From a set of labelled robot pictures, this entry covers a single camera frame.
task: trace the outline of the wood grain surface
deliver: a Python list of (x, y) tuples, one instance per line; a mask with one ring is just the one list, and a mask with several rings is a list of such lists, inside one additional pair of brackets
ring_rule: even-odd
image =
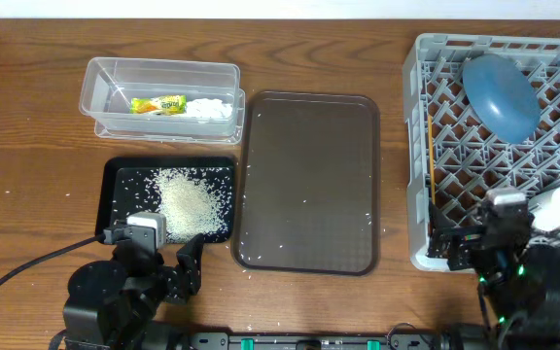
[[(362, 94), (381, 111), (380, 262), (363, 278), (242, 272), (207, 245), (202, 289), (157, 318), (244, 333), (384, 333), (398, 322), (480, 322), (476, 278), (418, 271), (408, 258), (402, 65), (424, 32), (560, 37), (560, 21), (0, 19), (0, 277), (92, 235), (103, 165), (125, 155), (233, 155), (240, 147), (99, 139), (78, 111), (88, 61), (128, 56), (236, 63), (264, 89)], [(178, 246), (163, 251), (174, 264)], [(0, 349), (44, 349), (63, 329), (66, 283), (111, 256), (93, 244), (0, 288)]]

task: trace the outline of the wooden stick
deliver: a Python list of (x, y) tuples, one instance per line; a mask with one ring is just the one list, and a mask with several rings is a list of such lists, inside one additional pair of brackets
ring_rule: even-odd
[(436, 178), (434, 177), (434, 134), (432, 130), (433, 118), (427, 115), (427, 137), (429, 137), (429, 176), (432, 178), (432, 203), (436, 205)]

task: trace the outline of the gray drying rack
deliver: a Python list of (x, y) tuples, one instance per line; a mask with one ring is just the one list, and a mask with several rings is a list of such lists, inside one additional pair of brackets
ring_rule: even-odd
[[(542, 121), (520, 145), (482, 125), (464, 92), (464, 64), (482, 54), (510, 59), (535, 88)], [(515, 186), (532, 197), (560, 186), (560, 39), (423, 34), (403, 66), (403, 111), (410, 142), (410, 257), (420, 269), (448, 270), (445, 259), (426, 256), (431, 181), (437, 207), (458, 226), (479, 224), (473, 211), (489, 189)], [(429, 176), (428, 113), (435, 179)], [(560, 229), (537, 234), (531, 243), (560, 247)]]

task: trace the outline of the yellow candy wrapper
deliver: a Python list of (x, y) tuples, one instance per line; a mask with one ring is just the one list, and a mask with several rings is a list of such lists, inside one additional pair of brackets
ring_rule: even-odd
[(183, 95), (133, 98), (131, 100), (131, 113), (171, 116), (185, 113), (186, 105), (187, 100)]

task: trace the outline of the blue plate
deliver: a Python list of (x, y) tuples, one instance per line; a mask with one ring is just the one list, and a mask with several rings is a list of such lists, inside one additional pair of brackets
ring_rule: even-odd
[(464, 66), (464, 89), (474, 111), (498, 138), (519, 144), (540, 123), (540, 103), (513, 62), (497, 55), (479, 56)]

